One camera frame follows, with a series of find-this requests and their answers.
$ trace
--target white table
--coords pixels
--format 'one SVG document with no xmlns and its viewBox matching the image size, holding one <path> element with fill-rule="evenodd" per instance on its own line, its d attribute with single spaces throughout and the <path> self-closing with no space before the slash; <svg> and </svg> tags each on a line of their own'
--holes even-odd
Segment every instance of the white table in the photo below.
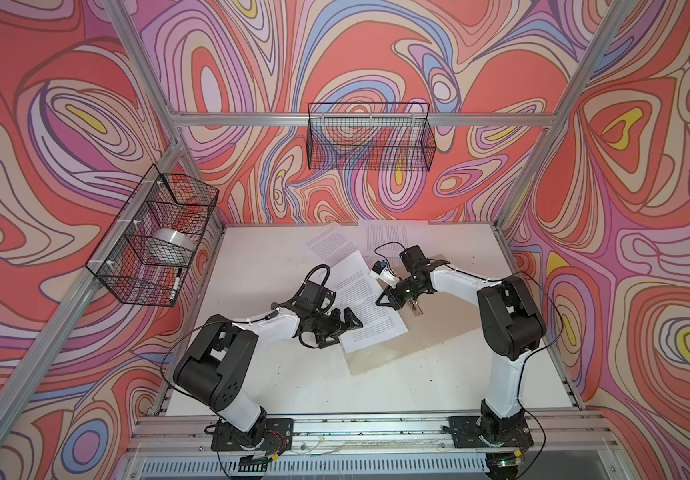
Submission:
<svg viewBox="0 0 690 480">
<path fill-rule="evenodd" d="M 304 243 L 325 228 L 228 228 L 196 326 L 215 313 L 246 318 L 288 300 L 320 263 Z M 442 254 L 477 274 L 510 274 L 486 224 L 423 226 L 420 246 L 428 257 Z M 486 396 L 491 362 L 480 329 L 357 376 L 350 375 L 339 346 L 311 350 L 292 339 L 254 352 L 244 389 L 269 414 L 475 410 Z M 523 392 L 526 408 L 571 407 L 547 351 L 528 361 Z M 178 392 L 166 411 L 167 416 L 213 414 Z"/>
</svg>

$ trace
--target black cable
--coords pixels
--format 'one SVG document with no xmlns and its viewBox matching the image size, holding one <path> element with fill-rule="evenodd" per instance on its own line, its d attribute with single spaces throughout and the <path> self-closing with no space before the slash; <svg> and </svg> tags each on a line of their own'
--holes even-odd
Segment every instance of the black cable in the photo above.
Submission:
<svg viewBox="0 0 690 480">
<path fill-rule="evenodd" d="M 182 336 L 180 336 L 180 338 L 177 339 L 177 341 L 174 342 L 174 344 L 172 344 L 171 348 L 169 348 L 169 349 L 167 350 L 166 354 L 164 355 L 164 358 L 160 360 L 160 364 L 158 364 L 158 371 L 160 372 L 160 378 L 164 379 L 164 381 L 166 382 L 166 384 L 167 384 L 169 387 L 171 387 L 171 388 L 174 389 L 174 390 L 177 390 L 177 391 L 178 391 L 179 393 L 181 393 L 182 395 L 186 395 L 186 396 L 188 396 L 188 397 L 190 397 L 190 398 L 193 398 L 193 399 L 196 399 L 196 400 L 197 400 L 198 398 L 195 398 L 194 396 L 192 396 L 191 394 L 189 394 L 189 393 L 186 392 L 185 390 L 183 390 L 183 389 L 177 387 L 175 384 L 173 384 L 172 382 L 170 382 L 169 380 L 167 380 L 166 375 L 164 374 L 164 363 L 166 363 L 166 358 L 169 356 L 169 354 L 171 353 L 171 351 L 174 350 L 174 348 L 175 348 L 177 345 L 179 345 L 180 342 L 181 342 L 182 340 L 185 340 L 185 339 L 188 337 L 189 334 L 191 334 L 192 332 L 195 332 L 196 330 L 200 330 L 200 329 L 204 328 L 205 326 L 214 325 L 215 323 L 246 323 L 246 324 L 248 324 L 248 323 L 256 323 L 256 322 L 259 322 L 259 321 L 261 321 L 261 320 L 263 320 L 263 319 L 256 320 L 255 322 L 237 322 L 237 321 L 234 321 L 234 320 L 208 322 L 208 323 L 205 323 L 205 324 L 203 324 L 203 325 L 201 325 L 201 326 L 197 326 L 196 328 L 192 329 L 192 330 L 189 331 L 189 332 L 183 333 Z"/>
<path fill-rule="evenodd" d="M 312 270 L 311 270 L 310 272 L 307 273 L 307 276 L 305 277 L 305 282 L 307 282 L 308 280 L 310 280 L 310 278 L 312 277 L 312 274 L 314 274 L 315 272 L 317 272 L 317 271 L 320 270 L 321 268 L 323 268 L 324 270 L 326 270 L 326 274 L 325 274 L 324 277 L 323 277 L 323 282 L 321 282 L 321 286 L 324 286 L 324 285 L 326 284 L 326 281 L 329 279 L 329 274 L 332 272 L 332 269 L 329 268 L 329 266 L 328 266 L 327 264 L 320 264 L 320 265 L 314 266 L 314 267 L 312 268 Z"/>
<path fill-rule="evenodd" d="M 382 254 L 380 254 L 379 252 L 377 252 L 380 248 L 382 248 L 382 247 L 384 247 L 384 246 L 386 246 L 386 245 L 390 245 L 390 244 L 400 245 L 401 248 L 403 248 L 404 250 L 406 250 L 406 247 L 405 247 L 401 242 L 387 242 L 387 243 L 385 243 L 385 244 L 376 246 L 376 247 L 374 248 L 374 253 L 375 253 L 376 255 L 379 255 L 379 256 L 381 256 L 382 258 L 385 259 L 385 263 L 388 265 L 388 270 L 390 270 L 390 273 L 391 273 L 391 274 L 395 275 L 396 272 L 393 270 L 392 266 L 390 266 L 390 260 L 388 260 L 388 257 L 387 257 L 387 256 L 384 256 L 384 255 L 382 255 Z"/>
<path fill-rule="evenodd" d="M 526 360 L 524 360 L 523 366 L 521 368 L 521 374 L 518 376 L 518 388 L 515 390 L 515 400 L 518 402 L 518 404 L 524 410 L 524 412 L 529 414 L 537 422 L 537 425 L 539 425 L 540 430 L 542 430 L 542 445 L 540 446 L 539 451 L 537 452 L 537 455 L 534 456 L 532 463 L 530 463 L 529 466 L 526 467 L 526 469 L 524 469 L 521 473 L 519 473 L 518 476 L 515 477 L 514 480 L 518 480 L 519 478 L 526 475 L 526 472 L 529 471 L 529 469 L 532 467 L 532 465 L 537 461 L 537 458 L 539 458 L 540 454 L 542 453 L 542 450 L 544 450 L 544 444 L 546 444 L 548 442 L 548 436 L 545 434 L 544 428 L 542 427 L 542 424 L 540 423 L 539 418 L 537 418 L 529 410 L 524 408 L 524 405 L 521 403 L 521 381 L 524 378 L 524 370 L 526 370 L 524 367 L 526 367 L 526 362 L 528 362 L 529 359 L 532 358 L 532 356 L 536 355 L 537 353 L 540 353 L 542 350 L 546 350 L 546 349 L 552 347 L 552 345 L 555 344 L 558 341 L 558 339 L 561 338 L 561 335 L 563 335 L 563 333 L 564 333 L 564 328 L 566 327 L 566 324 L 564 323 L 564 318 L 561 315 L 561 311 L 555 305 L 555 302 L 553 302 L 553 299 L 550 298 L 550 295 L 548 295 L 548 293 L 544 291 L 544 289 L 542 288 L 542 285 L 540 285 L 539 282 L 537 282 L 534 279 L 534 277 L 532 277 L 527 272 L 524 272 L 521 270 L 521 271 L 517 272 L 516 274 L 525 274 L 530 279 L 532 279 L 532 282 L 534 282 L 537 285 L 537 287 L 539 287 L 539 289 L 542 292 L 542 294 L 544 295 L 544 297 L 546 299 L 548 299 L 548 302 L 550 302 L 550 304 L 555 309 L 555 312 L 558 314 L 558 319 L 561 321 L 561 330 L 558 332 L 558 334 L 555 336 L 555 338 L 549 344 L 547 344 L 546 346 L 543 346 L 540 349 L 536 349 L 535 351 L 530 353 L 528 357 L 526 357 Z"/>
<path fill-rule="evenodd" d="M 302 340 L 302 332 L 300 332 L 300 335 L 297 337 L 297 339 L 300 340 L 300 344 L 301 344 L 302 346 L 306 346 L 306 347 L 309 348 L 309 349 L 318 350 L 318 347 L 317 347 L 317 346 L 308 345 L 307 343 L 305 343 L 305 342 Z"/>
</svg>

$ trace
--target black wire basket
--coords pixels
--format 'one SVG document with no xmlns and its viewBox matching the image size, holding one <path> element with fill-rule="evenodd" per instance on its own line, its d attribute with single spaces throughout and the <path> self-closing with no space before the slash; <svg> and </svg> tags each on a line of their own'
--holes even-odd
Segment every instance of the black wire basket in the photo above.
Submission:
<svg viewBox="0 0 690 480">
<path fill-rule="evenodd" d="M 174 306 L 218 196 L 201 180 L 158 173 L 107 258 L 89 269 L 119 302 Z"/>
<path fill-rule="evenodd" d="M 312 170 L 424 170 L 436 155 L 426 102 L 317 102 L 307 106 Z"/>
</svg>

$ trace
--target psychedelic wallpaper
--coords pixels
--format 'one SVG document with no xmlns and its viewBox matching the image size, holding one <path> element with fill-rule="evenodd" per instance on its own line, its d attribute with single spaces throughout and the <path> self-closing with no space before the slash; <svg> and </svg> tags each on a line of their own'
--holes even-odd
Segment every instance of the psychedelic wallpaper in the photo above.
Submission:
<svg viewBox="0 0 690 480">
<path fill-rule="evenodd" d="M 0 389 L 167 147 L 98 2 L 0 1 Z M 0 478 L 106 478 L 158 391 L 175 309 L 97 294 L 0 451 Z"/>
<path fill-rule="evenodd" d="M 602 0 L 128 3 L 183 112 L 307 111 L 311 101 L 362 98 L 424 98 L 446 113 L 524 101 L 552 111 L 606 12 Z"/>
<path fill-rule="evenodd" d="M 130 12 L 175 111 L 423 100 L 434 112 L 542 113 L 560 99 L 606 2 L 149 0 Z M 492 221 L 539 130 L 435 133 L 429 173 L 364 173 L 309 171 L 306 128 L 183 129 L 224 193 L 228 224 Z"/>
<path fill-rule="evenodd" d="M 638 3 L 506 227 L 583 399 L 690 480 L 690 2 Z"/>
<path fill-rule="evenodd" d="M 231 129 L 234 138 L 207 127 L 190 128 L 192 136 L 186 135 L 204 178 L 224 193 L 217 209 L 228 224 L 492 221 L 540 133 L 527 127 L 439 127 L 452 138 L 439 142 L 429 172 L 311 171 L 306 128 Z"/>
</svg>

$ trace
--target mounting plate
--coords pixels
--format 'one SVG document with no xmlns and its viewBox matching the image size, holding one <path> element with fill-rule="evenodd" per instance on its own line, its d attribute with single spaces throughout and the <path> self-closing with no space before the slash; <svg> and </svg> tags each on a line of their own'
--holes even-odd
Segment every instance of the mounting plate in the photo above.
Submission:
<svg viewBox="0 0 690 480">
<path fill-rule="evenodd" d="M 470 435 L 452 434 L 455 448 L 488 448 L 489 446 L 474 433 L 480 416 L 449 417 L 448 426 Z M 526 418 L 518 423 L 512 438 L 502 444 L 503 447 L 530 448 L 534 446 L 532 434 L 526 425 Z"/>
<path fill-rule="evenodd" d="M 280 433 L 286 439 L 285 449 L 292 448 L 292 434 L 294 433 L 294 420 L 292 418 L 268 418 L 266 428 Z M 277 436 L 270 432 L 265 432 L 265 437 L 262 443 L 255 450 L 265 450 L 272 453 L 279 450 L 280 440 Z M 229 428 L 221 428 L 219 435 L 215 435 L 211 439 L 212 452 L 253 452 L 255 450 L 246 450 L 242 446 L 234 442 L 230 437 Z"/>
</svg>

